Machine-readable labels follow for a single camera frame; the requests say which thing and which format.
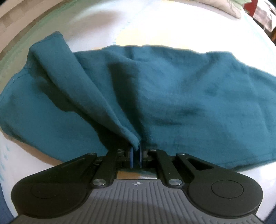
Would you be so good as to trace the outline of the floral white pillow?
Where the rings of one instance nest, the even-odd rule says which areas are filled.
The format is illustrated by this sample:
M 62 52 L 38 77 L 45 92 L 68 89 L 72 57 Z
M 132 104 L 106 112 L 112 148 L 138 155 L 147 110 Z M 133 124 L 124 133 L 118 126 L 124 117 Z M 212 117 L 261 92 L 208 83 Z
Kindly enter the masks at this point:
M 205 5 L 209 5 L 211 7 L 217 8 L 237 19 L 242 17 L 244 13 L 243 7 L 235 1 L 228 0 L 196 0 L 196 2 L 200 2 Z

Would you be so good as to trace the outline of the teal blue pants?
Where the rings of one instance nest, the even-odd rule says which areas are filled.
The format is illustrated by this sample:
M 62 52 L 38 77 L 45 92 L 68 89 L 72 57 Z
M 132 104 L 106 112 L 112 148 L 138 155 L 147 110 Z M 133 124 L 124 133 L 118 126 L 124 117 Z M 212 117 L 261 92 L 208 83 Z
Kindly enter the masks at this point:
M 1 129 L 69 161 L 157 148 L 231 169 L 275 160 L 275 77 L 228 52 L 33 44 L 1 93 Z

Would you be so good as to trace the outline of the red box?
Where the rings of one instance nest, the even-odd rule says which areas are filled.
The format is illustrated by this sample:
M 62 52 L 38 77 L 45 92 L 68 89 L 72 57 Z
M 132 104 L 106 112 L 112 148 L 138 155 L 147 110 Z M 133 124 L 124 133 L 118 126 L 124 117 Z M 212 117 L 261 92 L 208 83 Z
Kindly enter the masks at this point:
M 258 0 L 251 0 L 251 2 L 249 3 L 245 3 L 244 4 L 244 11 L 250 15 L 251 17 L 254 16 L 254 13 L 256 11 L 256 8 L 257 8 L 257 3 L 258 3 Z

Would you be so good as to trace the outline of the wooden bed headboard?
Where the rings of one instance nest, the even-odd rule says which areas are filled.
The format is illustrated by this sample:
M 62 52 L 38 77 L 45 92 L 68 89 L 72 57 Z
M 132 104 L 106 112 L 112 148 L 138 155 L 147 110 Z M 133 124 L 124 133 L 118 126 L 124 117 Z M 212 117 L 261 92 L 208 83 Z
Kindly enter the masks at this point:
M 69 1 L 5 1 L 1 5 L 1 58 L 43 17 Z

